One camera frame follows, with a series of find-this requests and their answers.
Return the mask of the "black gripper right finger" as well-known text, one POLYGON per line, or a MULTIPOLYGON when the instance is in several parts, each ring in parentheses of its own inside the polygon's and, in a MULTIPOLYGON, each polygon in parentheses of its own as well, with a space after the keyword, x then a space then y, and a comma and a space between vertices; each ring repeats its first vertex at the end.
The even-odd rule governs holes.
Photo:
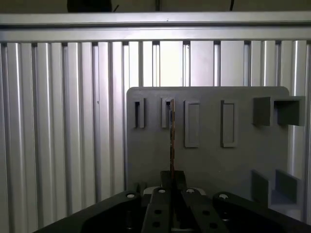
POLYGON ((244 199, 219 192, 209 199, 187 186, 183 171, 174 172, 176 190, 185 205, 182 221, 199 233, 309 233, 310 225, 244 199))

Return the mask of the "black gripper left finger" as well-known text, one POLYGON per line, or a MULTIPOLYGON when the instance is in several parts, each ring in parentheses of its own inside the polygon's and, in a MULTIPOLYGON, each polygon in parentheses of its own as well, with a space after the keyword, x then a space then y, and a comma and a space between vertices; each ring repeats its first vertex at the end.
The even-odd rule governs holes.
POLYGON ((171 190, 169 171, 151 194, 124 191, 38 230, 40 233, 169 233, 171 190))

